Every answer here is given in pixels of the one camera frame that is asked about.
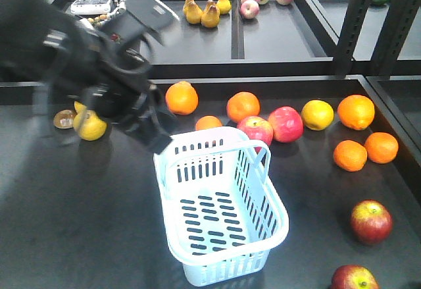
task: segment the table surface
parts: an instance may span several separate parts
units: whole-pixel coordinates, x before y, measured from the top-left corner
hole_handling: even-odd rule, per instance
[[[208,114],[233,126],[225,105],[239,88],[259,96],[263,117],[281,105],[300,110],[316,96],[336,109],[346,93],[364,93],[349,80],[195,86],[200,105],[180,117],[178,132]],[[387,130],[381,113],[376,121]],[[0,151],[7,152],[0,158],[0,286],[194,288],[166,245],[152,155],[116,129],[96,142],[50,147],[36,123],[30,105],[0,106]],[[419,289],[420,235],[412,222],[421,222],[421,208],[397,165],[368,161],[351,173],[332,161],[341,140],[363,142],[371,132],[347,129],[335,117],[325,131],[273,143],[269,176],[288,211],[289,234],[261,272],[211,288],[326,289],[338,266],[361,264],[382,287]],[[378,246],[361,245],[349,227],[362,199],[381,201],[393,215],[393,232]]]

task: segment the basket handle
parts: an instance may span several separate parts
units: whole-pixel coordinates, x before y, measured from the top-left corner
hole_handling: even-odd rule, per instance
[[[260,171],[260,175],[264,179],[263,182],[266,183],[265,178],[267,178],[268,176],[271,154],[270,154],[269,147],[266,145],[266,143],[264,143],[261,140],[244,140],[244,141],[224,144],[222,146],[217,146],[217,147],[209,147],[209,148],[204,148],[204,149],[197,149],[194,151],[181,152],[175,155],[175,157],[170,159],[168,163],[166,164],[165,172],[164,172],[165,175],[164,175],[164,178],[162,179],[162,182],[165,182],[167,170],[170,167],[174,166],[175,164],[179,163],[181,160],[193,158],[200,155],[210,155],[210,154],[225,153],[229,151],[237,151],[239,149],[245,149],[249,147],[253,147],[253,148],[261,147],[258,153],[256,153],[255,150],[252,150],[251,152],[252,154],[256,154],[256,157],[253,162],[253,167],[255,167],[256,169],[261,170],[262,167],[259,164],[260,162],[262,162],[263,157],[266,156],[264,163],[262,162],[262,165],[263,165],[262,171]]]

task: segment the lemon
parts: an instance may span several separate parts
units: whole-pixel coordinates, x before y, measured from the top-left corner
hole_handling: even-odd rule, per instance
[[[322,100],[310,100],[301,111],[304,125],[315,131],[326,129],[334,120],[335,114],[332,106]]]
[[[83,103],[80,103],[79,101],[74,101],[74,110],[76,110],[76,113],[81,113],[83,110],[86,109],[86,106]]]
[[[82,114],[77,114],[74,117],[73,128],[77,131],[79,137],[86,141],[98,140],[104,135],[105,130],[107,129],[107,123],[102,121],[95,111],[88,110],[85,115],[86,117],[81,127]]]

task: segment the red and yellow apple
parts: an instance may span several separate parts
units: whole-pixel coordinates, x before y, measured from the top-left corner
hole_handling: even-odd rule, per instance
[[[259,11],[259,4],[255,0],[246,0],[239,8],[240,14],[246,19],[253,19],[259,14]]]
[[[261,140],[269,146],[274,137],[272,125],[259,116],[245,117],[237,124],[237,128],[246,133],[251,140]]]
[[[393,228],[393,219],[384,205],[363,200],[351,212],[351,227],[360,242],[374,245],[383,242]]]
[[[380,286],[366,267],[343,265],[332,276],[330,289],[380,289]]]
[[[274,129],[274,139],[279,142],[298,140],[304,132],[301,115],[292,107],[283,106],[275,109],[268,117]]]

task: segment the white device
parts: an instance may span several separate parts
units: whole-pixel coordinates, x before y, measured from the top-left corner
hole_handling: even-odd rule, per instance
[[[70,5],[70,12],[78,15],[108,14],[111,12],[111,0],[75,0]]]

